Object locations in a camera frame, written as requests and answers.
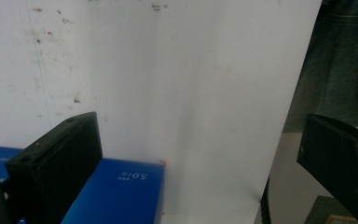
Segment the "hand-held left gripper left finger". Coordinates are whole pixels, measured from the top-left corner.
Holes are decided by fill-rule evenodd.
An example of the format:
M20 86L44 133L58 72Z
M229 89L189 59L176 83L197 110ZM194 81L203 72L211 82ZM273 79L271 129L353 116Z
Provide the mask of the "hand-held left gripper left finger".
M102 159L97 114L64 120L5 163L13 222L60 224Z

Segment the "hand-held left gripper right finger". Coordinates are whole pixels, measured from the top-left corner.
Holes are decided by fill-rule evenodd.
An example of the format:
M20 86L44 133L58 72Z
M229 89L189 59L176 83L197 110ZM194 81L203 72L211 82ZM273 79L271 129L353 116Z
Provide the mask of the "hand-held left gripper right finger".
M358 129L308 115L296 161L358 220Z

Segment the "green flat object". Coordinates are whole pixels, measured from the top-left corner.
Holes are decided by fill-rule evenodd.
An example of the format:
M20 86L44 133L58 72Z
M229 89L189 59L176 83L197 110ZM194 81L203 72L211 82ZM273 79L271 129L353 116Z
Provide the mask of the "green flat object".
M304 224L358 224L358 220L335 198L318 196Z

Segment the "blue cardboard box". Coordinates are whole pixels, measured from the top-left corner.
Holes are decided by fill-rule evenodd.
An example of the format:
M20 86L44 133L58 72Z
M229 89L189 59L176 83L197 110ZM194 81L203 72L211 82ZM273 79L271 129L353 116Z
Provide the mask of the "blue cardboard box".
M5 163L20 153L0 147L0 224L9 216ZM60 224L155 224L159 212L164 166L102 157Z

